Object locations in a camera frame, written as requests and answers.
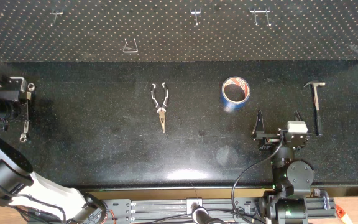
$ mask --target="black pegboard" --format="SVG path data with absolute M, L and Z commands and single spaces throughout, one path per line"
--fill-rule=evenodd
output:
M 249 9 L 258 14 L 258 25 Z M 191 10 L 200 10 L 198 26 Z M 63 11 L 55 16 L 52 11 Z M 122 51 L 124 39 L 139 51 Z M 29 61 L 358 59 L 356 0 L 0 0 L 0 57 Z

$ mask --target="pliers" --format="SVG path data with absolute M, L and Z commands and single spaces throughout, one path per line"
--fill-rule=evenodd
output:
M 165 133 L 165 112 L 167 112 L 167 105 L 168 105 L 168 89 L 165 83 L 162 84 L 162 87 L 165 91 L 165 98 L 162 106 L 159 105 L 157 100 L 155 99 L 155 84 L 152 84 L 152 100 L 154 103 L 155 108 L 157 109 L 157 113 L 160 115 L 160 122 L 162 127 L 162 132 Z

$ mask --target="hammer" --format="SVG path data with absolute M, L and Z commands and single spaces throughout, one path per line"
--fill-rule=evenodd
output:
M 315 113 L 315 122 L 316 122 L 316 135 L 317 136 L 322 136 L 323 135 L 323 130 L 321 127 L 321 118 L 320 118 L 320 113 L 319 113 L 319 106 L 318 106 L 318 96 L 317 96 L 317 87 L 319 86 L 325 86 L 326 83 L 325 82 L 318 82 L 318 81 L 310 81 L 308 82 L 304 87 L 311 85 L 313 87 L 313 92 L 314 92 L 314 108 L 316 109 L 316 113 Z

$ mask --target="hammer head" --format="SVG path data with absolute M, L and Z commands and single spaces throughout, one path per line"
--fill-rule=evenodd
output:
M 304 87 L 308 86 L 308 85 L 311 85 L 313 88 L 314 87 L 319 87 L 319 86 L 325 86 L 326 83 L 325 82 L 319 82 L 317 80 L 314 80 L 314 81 L 310 81 L 308 82 Z

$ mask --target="pliers handle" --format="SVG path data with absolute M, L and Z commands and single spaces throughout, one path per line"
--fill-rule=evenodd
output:
M 166 112 L 167 111 L 167 105 L 168 105 L 168 88 L 166 86 L 165 83 L 162 84 L 162 87 L 164 87 L 164 91 L 165 91 L 165 98 L 164 98 L 164 102 L 162 103 L 162 106 L 159 105 L 159 103 L 157 102 L 157 100 L 155 99 L 155 84 L 152 84 L 152 100 L 154 103 L 155 108 L 157 109 L 157 112 L 159 113 L 160 110 Z

